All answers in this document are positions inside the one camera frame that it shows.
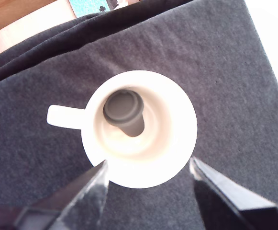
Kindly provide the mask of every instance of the wooden surface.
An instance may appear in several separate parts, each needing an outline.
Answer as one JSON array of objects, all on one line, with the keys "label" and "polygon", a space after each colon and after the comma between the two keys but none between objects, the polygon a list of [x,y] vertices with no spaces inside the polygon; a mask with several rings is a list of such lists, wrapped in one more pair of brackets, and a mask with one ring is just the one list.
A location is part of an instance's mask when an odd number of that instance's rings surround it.
[{"label": "wooden surface", "polygon": [[0,53],[26,38],[75,18],[75,14],[68,0],[54,1],[1,29]]},{"label": "wooden surface", "polygon": [[0,29],[55,0],[0,0]]}]

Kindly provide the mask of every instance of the cup handle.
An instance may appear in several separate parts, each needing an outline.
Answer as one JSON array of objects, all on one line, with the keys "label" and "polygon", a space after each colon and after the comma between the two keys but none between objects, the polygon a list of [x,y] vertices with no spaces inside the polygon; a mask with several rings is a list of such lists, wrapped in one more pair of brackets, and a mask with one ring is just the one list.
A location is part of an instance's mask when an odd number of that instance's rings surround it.
[{"label": "cup handle", "polygon": [[51,105],[47,111],[46,121],[53,126],[81,129],[84,121],[84,114],[84,109]]}]

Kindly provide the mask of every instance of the espresso cup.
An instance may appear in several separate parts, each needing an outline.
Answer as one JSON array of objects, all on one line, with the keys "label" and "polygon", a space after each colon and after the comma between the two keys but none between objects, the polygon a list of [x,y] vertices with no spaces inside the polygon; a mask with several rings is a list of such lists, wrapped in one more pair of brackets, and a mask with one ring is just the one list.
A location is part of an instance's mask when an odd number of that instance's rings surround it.
[{"label": "espresso cup", "polygon": [[[131,137],[105,119],[104,105],[117,91],[143,100],[144,129]],[[129,188],[148,188],[174,177],[188,162],[197,137],[197,120],[187,94],[171,79],[134,70],[104,82],[85,109],[51,105],[47,122],[81,130],[93,166],[108,160],[110,180]]]}]

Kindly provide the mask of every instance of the dark gray fabric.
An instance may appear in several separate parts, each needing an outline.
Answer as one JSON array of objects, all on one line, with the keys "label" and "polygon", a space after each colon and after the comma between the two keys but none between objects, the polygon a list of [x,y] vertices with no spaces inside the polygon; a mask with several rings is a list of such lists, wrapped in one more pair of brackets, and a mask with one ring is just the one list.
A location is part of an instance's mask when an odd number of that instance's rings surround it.
[{"label": "dark gray fabric", "polygon": [[[50,126],[47,109],[85,108],[103,82],[133,69],[185,90],[198,120],[194,156],[278,202],[278,85],[247,8],[194,0],[0,81],[0,204],[32,203],[91,167],[80,131]],[[110,183],[102,229],[202,230],[188,165],[153,188]]]},{"label": "dark gray fabric", "polygon": [[0,81],[54,56],[140,23],[189,0],[150,0],[110,13],[84,16],[25,40],[0,55]]}]

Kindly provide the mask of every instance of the gray cap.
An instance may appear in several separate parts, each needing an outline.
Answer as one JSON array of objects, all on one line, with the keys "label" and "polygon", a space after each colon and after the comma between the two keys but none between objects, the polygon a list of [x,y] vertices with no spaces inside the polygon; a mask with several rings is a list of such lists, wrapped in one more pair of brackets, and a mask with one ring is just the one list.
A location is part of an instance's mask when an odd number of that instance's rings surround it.
[{"label": "gray cap", "polygon": [[119,90],[109,96],[103,113],[109,124],[120,128],[130,137],[136,137],[144,130],[143,107],[139,94],[131,90]]}]

